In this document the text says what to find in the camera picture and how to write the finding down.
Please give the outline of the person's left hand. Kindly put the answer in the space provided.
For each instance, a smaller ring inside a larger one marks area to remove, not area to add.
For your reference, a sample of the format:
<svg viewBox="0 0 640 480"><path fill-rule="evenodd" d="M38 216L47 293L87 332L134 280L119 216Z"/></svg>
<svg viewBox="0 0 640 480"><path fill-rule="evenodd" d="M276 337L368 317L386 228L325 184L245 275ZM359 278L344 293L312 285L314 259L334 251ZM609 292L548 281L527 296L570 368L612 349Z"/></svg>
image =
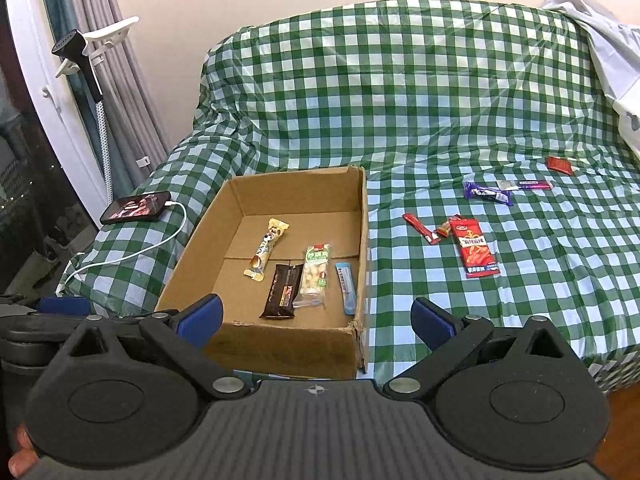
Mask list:
<svg viewBox="0 0 640 480"><path fill-rule="evenodd" d="M18 479L35 466L39 457L24 424L16 428L15 437L18 450L9 458L8 467L12 476Z"/></svg>

